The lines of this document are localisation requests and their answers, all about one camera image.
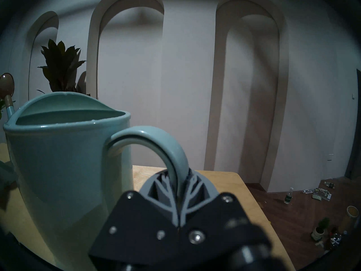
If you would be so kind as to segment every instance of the small potted cactus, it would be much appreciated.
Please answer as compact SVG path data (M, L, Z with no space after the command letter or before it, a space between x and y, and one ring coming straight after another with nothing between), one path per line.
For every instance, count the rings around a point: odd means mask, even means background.
M329 218L323 218L319 223L318 227L316 227L312 233L311 238L315 241L319 241L322 239L322 235L324 234L324 231L327 227L329 227L330 219Z

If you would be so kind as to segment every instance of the plastic bottle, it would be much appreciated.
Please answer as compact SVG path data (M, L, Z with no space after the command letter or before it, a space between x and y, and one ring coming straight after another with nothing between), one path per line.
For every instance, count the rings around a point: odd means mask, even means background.
M293 188L290 188L290 191L287 193L286 198L284 199L285 204L289 204L291 202L292 192L293 192Z

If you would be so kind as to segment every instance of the watering can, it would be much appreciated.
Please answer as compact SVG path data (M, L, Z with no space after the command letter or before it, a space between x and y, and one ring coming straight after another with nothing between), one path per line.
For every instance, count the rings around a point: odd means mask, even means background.
M87 252L121 194L133 189L130 144L164 161L172 190L189 172L179 143L152 126L130 127L130 114L75 92L38 96L14 111L14 81L0 80L11 163L0 177L16 181L37 229L63 270L94 270Z

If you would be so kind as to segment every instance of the dark green leaves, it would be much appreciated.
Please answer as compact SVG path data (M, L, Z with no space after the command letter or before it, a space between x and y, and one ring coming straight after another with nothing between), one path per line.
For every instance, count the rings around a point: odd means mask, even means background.
M69 91L70 76L85 62L79 61L80 48L71 46L65 50L65 44L62 41L56 45L51 39L49 39L48 47L42 46L42 48L41 53L45 57L47 66L38 68L43 70L44 76L49 81L50 89L53 92Z
M58 48L60 50L61 55L64 55L65 54L65 44L62 41L60 41L58 43Z

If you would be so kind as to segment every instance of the watering can handle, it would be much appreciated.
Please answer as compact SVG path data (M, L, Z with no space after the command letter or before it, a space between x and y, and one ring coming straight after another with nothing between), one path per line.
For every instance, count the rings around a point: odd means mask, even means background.
M189 165L184 150L177 140L162 129L153 126L134 126L113 134L108 143L108 155L116 156L125 146L143 145L160 156L165 163L170 183L178 199L183 197Z

